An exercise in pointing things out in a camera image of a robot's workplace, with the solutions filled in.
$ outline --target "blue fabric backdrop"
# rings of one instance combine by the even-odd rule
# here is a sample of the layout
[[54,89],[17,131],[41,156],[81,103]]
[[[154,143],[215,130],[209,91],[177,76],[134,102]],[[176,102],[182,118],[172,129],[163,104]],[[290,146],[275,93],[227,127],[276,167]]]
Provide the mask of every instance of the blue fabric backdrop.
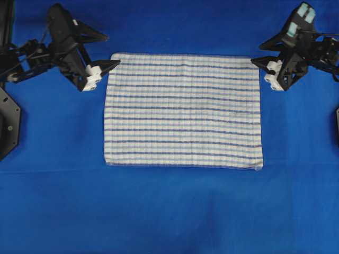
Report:
[[[300,2],[60,1],[118,51],[260,57]],[[16,1],[13,42],[41,38],[53,1]],[[309,0],[316,29],[339,32],[338,1]],[[107,77],[79,93],[58,69],[7,91],[21,143],[0,162],[0,253],[338,253],[339,84],[312,68],[288,92],[261,77],[262,171],[109,167]]]

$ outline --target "wire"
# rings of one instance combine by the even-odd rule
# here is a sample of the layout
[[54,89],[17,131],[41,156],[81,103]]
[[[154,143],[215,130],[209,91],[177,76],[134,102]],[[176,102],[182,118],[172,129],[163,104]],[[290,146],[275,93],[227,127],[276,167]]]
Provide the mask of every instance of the wire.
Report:
[[323,36],[323,35],[327,35],[327,36],[339,36],[339,33],[317,33],[317,32],[306,31],[306,30],[300,30],[300,32],[302,32],[302,33],[313,33],[313,34],[316,34],[318,36]]
[[26,56],[24,59],[20,60],[15,66],[11,67],[10,69],[4,71],[3,73],[0,74],[0,77],[6,75],[7,73],[11,72],[12,70],[14,70],[15,68],[17,68],[22,62],[30,59],[32,56],[34,56],[35,53],[37,53],[37,51],[39,50],[40,48],[40,44],[43,43],[43,41],[45,40],[46,38],[46,35],[47,35],[47,31],[48,31],[48,25],[46,27],[46,29],[44,30],[43,32],[43,35],[42,35],[42,38],[41,40],[39,41],[39,45],[37,46],[37,48],[33,51],[33,53],[31,53],[30,55]]

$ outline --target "white towel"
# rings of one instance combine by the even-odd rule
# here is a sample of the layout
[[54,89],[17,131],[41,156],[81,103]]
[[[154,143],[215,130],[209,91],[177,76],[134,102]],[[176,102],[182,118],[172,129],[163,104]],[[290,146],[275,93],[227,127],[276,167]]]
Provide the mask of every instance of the white towel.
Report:
[[116,53],[105,102],[109,165],[263,166],[249,58]]

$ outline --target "blue cloth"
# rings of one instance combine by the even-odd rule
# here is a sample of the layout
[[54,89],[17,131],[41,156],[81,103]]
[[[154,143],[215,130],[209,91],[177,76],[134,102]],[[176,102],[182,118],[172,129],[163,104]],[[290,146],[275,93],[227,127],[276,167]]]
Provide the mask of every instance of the blue cloth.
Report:
[[[60,2],[110,36],[87,45],[94,60],[119,51],[266,56],[258,45],[300,3]],[[52,3],[16,1],[14,43],[42,36]],[[318,31],[339,32],[337,1],[309,3]],[[21,143],[0,162],[0,253],[337,253],[339,85],[310,68],[277,93],[262,77],[258,172],[107,166],[107,77],[92,93],[57,69],[8,84],[23,116]]]

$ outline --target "metal plate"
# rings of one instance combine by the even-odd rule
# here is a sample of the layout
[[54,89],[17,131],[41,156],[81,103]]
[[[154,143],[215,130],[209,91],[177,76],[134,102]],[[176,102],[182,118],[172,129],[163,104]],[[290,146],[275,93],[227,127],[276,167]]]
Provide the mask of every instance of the metal plate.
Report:
[[21,109],[9,97],[9,95],[0,88],[0,114],[3,116],[3,126],[0,130],[0,160],[11,152],[19,140],[19,125]]

